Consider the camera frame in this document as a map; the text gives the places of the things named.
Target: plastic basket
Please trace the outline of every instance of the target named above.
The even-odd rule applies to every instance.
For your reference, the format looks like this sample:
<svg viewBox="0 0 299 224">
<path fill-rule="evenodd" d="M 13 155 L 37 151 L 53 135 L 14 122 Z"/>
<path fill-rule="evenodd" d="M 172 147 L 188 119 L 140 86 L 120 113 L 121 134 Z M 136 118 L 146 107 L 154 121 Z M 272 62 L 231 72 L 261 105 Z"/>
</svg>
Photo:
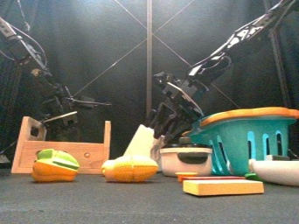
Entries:
<svg viewBox="0 0 299 224">
<path fill-rule="evenodd" d="M 197 121 L 188 136 L 195 143 L 211 145 L 212 174 L 244 176 L 251 158 L 265 160 L 267 155 L 287 156 L 288 125 L 295 123 L 295 118 L 267 113 L 228 116 L 213 119 L 203 127 L 207 118 Z"/>
</svg>

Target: white bowl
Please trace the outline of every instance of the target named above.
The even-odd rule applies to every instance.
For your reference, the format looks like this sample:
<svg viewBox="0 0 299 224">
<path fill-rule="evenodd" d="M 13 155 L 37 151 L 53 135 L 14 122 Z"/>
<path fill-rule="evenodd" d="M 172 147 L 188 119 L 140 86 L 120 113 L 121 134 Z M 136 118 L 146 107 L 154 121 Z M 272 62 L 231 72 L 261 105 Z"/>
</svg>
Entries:
<svg viewBox="0 0 299 224">
<path fill-rule="evenodd" d="M 253 173 L 267 182 L 299 186 L 299 161 L 252 161 Z"/>
</svg>

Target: wooden crate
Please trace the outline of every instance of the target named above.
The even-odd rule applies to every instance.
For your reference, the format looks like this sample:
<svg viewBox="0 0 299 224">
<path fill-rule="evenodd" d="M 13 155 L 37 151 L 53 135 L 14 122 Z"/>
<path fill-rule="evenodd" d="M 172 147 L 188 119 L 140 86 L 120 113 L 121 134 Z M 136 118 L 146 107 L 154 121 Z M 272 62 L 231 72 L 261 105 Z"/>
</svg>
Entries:
<svg viewBox="0 0 299 224">
<path fill-rule="evenodd" d="M 13 156 L 12 173 L 30 173 L 36 153 L 44 149 L 66 151 L 78 161 L 78 173 L 101 174 L 101 165 L 108 160 L 110 122 L 105 121 L 104 143 L 73 143 L 44 141 L 46 129 L 44 125 L 29 116 L 22 118 L 16 151 Z"/>
</svg>

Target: yellow toy food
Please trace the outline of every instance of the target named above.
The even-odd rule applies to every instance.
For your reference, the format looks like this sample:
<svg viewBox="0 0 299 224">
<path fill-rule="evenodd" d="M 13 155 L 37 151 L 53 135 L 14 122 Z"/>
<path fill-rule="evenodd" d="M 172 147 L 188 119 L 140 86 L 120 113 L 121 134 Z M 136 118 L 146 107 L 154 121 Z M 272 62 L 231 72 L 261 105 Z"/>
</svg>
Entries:
<svg viewBox="0 0 299 224">
<path fill-rule="evenodd" d="M 101 171 L 106 181 L 141 182 L 156 174 L 157 163 L 149 157 L 122 156 L 108 160 L 101 165 Z"/>
</svg>

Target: black curtain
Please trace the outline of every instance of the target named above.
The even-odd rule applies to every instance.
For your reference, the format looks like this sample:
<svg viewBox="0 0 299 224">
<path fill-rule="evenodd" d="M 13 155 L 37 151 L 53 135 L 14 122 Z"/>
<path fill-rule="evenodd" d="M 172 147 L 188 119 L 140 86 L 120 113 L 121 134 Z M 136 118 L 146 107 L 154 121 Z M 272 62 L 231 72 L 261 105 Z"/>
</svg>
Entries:
<svg viewBox="0 0 299 224">
<path fill-rule="evenodd" d="M 5 5 L 2 16 L 22 28 L 16 2 L 6 1 L 10 5 Z M 57 82 L 68 86 L 74 97 L 112 103 L 77 110 L 82 142 L 101 142 L 104 121 L 112 122 L 110 158 L 116 158 L 145 120 L 148 1 L 22 0 L 21 3 L 24 18 L 32 25 L 29 34 L 42 46 Z M 153 1 L 152 74 L 167 72 L 183 79 L 189 65 L 208 57 L 233 31 L 264 11 L 261 0 Z M 291 33 L 292 37 L 297 36 L 296 19 L 293 12 L 283 23 L 283 33 Z M 297 40 L 292 38 L 289 44 L 289 37 L 289 34 L 279 36 L 283 43 L 279 51 L 287 66 L 291 106 L 297 108 Z M 260 50 L 245 54 L 212 82 L 197 103 L 205 115 L 228 109 L 284 106 L 280 84 L 273 48 L 271 41 L 265 41 Z M 32 95 L 36 93 L 30 89 L 30 77 L 24 74 L 14 116 L 38 119 Z M 161 90 L 153 85 L 153 109 L 162 99 Z M 13 126 L 20 128 L 20 119 Z"/>
</svg>

